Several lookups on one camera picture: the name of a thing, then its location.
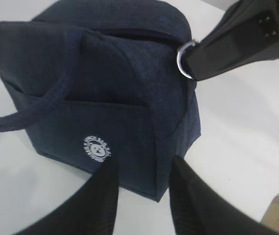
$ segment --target bag handle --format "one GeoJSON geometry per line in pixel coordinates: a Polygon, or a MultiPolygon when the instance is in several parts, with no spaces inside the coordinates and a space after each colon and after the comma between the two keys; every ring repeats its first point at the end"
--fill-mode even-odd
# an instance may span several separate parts
{"type": "Polygon", "coordinates": [[[73,85],[73,73],[78,64],[82,31],[65,33],[64,72],[47,93],[27,109],[0,117],[0,132],[18,131],[30,127],[53,111],[69,94],[73,85]]]}
{"type": "Polygon", "coordinates": [[[112,235],[118,193],[117,162],[110,157],[69,200],[16,235],[112,235]]]}
{"type": "Polygon", "coordinates": [[[227,203],[181,157],[173,159],[169,184],[177,235],[279,235],[227,203]]]}

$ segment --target d-ring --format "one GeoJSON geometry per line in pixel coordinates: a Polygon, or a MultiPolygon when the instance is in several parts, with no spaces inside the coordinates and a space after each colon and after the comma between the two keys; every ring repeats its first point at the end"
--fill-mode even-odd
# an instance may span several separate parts
{"type": "Polygon", "coordinates": [[[178,68],[179,68],[181,74],[183,74],[185,77],[192,79],[192,80],[194,80],[194,78],[191,75],[189,75],[187,72],[184,71],[182,64],[181,64],[181,60],[182,60],[182,56],[186,52],[186,49],[189,47],[195,47],[197,45],[197,43],[198,42],[196,40],[192,40],[192,41],[184,44],[182,47],[179,48],[178,55],[177,55],[177,65],[178,65],[178,68]]]}

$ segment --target circular logo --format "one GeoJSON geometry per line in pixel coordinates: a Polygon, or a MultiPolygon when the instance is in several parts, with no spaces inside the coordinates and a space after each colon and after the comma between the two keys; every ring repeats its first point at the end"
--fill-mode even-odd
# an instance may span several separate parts
{"type": "Polygon", "coordinates": [[[96,136],[88,136],[84,139],[84,149],[92,159],[100,163],[103,163],[107,157],[111,156],[107,143],[96,136]]]}

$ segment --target front pocket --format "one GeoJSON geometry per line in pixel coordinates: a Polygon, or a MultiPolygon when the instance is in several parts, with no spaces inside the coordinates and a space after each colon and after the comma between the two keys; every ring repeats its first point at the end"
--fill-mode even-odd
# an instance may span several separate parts
{"type": "MultiPolygon", "coordinates": [[[[5,85],[18,110],[39,99],[5,85]]],[[[117,157],[121,184],[156,198],[155,139],[147,107],[63,101],[27,133],[39,154],[90,173],[106,157],[117,157]]]]}

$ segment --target white table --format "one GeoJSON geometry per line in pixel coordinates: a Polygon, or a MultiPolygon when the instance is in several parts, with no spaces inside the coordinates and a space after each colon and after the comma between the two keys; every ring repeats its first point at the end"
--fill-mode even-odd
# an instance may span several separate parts
{"type": "MultiPolygon", "coordinates": [[[[0,0],[0,21],[29,20],[53,0],[0,0]]],[[[197,39],[223,11],[199,0],[169,0],[197,39]]],[[[248,65],[199,83],[202,137],[187,154],[194,170],[221,196],[260,221],[279,193],[279,61],[248,65]]],[[[15,111],[0,82],[0,116],[15,111]]],[[[0,134],[0,235],[45,216],[89,178],[37,155],[24,131],[0,134]]],[[[157,204],[122,189],[117,235],[173,235],[166,194],[157,204]]]]}

